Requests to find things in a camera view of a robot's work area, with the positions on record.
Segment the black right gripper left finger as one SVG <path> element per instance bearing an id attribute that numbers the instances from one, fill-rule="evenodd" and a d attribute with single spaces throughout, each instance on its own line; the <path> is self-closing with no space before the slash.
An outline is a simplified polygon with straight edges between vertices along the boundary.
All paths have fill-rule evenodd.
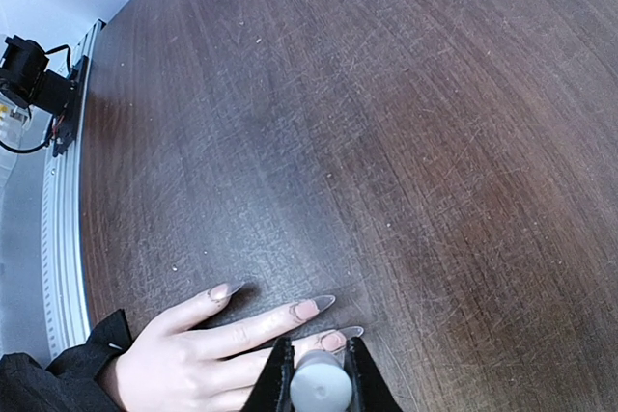
<path id="1" fill-rule="evenodd" d="M 288 337 L 276 340 L 267 362 L 241 412 L 291 412 L 290 387 L 295 373 L 295 349 Z"/>

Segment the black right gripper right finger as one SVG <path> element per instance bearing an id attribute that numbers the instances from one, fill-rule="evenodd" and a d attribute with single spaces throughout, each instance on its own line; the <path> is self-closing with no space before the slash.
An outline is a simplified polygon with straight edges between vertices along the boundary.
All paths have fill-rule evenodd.
<path id="1" fill-rule="evenodd" d="M 360 337 L 347 341 L 345 371 L 351 379 L 353 412 L 401 412 L 376 362 Z"/>

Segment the white nail polish cap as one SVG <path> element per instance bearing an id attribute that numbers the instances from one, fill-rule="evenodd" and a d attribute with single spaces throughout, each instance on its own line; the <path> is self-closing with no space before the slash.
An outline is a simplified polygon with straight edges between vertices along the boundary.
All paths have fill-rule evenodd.
<path id="1" fill-rule="evenodd" d="M 332 353 L 312 350 L 296 366 L 290 397 L 297 412 L 344 412 L 351 405 L 351 379 Z"/>

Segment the black sleeved forearm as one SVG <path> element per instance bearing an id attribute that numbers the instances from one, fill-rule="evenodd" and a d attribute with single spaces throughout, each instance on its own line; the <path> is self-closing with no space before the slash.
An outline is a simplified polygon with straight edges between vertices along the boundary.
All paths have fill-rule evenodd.
<path id="1" fill-rule="evenodd" d="M 123 310 L 101 321 L 87 341 L 63 351 L 48 367 L 25 353 L 1 358 L 3 411 L 118 411 L 98 384 L 104 369 L 131 347 Z"/>

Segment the mannequin hand with long nails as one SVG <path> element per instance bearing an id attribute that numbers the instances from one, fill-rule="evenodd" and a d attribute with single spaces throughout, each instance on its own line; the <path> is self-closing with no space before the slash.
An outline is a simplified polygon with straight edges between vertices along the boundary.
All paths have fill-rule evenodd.
<path id="1" fill-rule="evenodd" d="M 128 351 L 98 375 L 123 411 L 239 411 L 271 353 L 266 344 L 329 309 L 333 295 L 314 296 L 210 329 L 242 281 L 209 288 L 156 316 Z"/>

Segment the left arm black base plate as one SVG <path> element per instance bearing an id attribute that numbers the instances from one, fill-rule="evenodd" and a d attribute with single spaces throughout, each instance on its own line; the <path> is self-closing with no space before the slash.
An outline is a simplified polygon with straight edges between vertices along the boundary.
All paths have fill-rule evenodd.
<path id="1" fill-rule="evenodd" d="M 67 79 L 69 81 L 68 96 L 63 112 L 57 118 L 57 123 L 52 137 L 52 156 L 58 157 L 66 153 L 68 148 L 76 141 L 84 97 L 86 96 L 86 84 L 88 81 L 90 59 L 83 55 L 72 67 Z"/>

